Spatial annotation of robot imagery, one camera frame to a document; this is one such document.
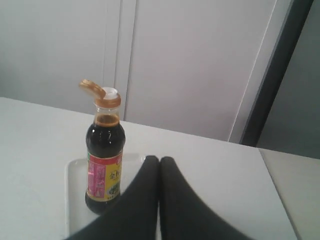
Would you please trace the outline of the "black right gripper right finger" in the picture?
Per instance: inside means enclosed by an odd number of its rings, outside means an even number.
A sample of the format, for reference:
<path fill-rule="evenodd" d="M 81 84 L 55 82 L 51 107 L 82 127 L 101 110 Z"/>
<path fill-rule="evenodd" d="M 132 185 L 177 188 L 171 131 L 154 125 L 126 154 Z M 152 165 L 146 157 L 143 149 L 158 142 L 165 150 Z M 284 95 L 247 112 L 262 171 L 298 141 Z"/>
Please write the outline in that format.
<path fill-rule="evenodd" d="M 160 160 L 159 216 L 163 240 L 249 240 L 194 192 L 172 157 Z"/>

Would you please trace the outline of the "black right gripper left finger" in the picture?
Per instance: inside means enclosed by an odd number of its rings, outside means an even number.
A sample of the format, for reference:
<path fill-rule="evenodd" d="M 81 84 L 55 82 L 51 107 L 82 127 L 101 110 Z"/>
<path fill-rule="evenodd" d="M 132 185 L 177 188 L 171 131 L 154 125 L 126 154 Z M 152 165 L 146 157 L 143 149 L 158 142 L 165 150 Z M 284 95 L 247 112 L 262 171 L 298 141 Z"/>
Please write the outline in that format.
<path fill-rule="evenodd" d="M 159 159 L 146 156 L 120 199 L 69 240 L 155 240 L 159 202 Z"/>

